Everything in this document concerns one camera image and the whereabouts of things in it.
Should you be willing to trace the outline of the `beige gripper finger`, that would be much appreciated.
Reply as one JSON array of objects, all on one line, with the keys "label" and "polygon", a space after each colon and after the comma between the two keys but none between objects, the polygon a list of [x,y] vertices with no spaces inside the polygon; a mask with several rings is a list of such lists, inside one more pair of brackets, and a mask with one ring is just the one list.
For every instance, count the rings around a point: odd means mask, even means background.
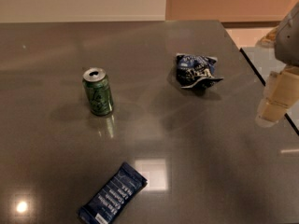
[{"label": "beige gripper finger", "polygon": [[272,93],[276,88],[278,76],[279,76],[278,72],[271,71],[265,82],[265,87],[263,90],[263,98],[265,99],[266,102],[272,105],[277,104],[277,101],[272,97]]},{"label": "beige gripper finger", "polygon": [[277,104],[269,104],[263,98],[258,105],[255,120],[263,128],[269,128],[278,123],[299,100],[299,67],[286,65],[278,73],[277,85],[272,93]]}]

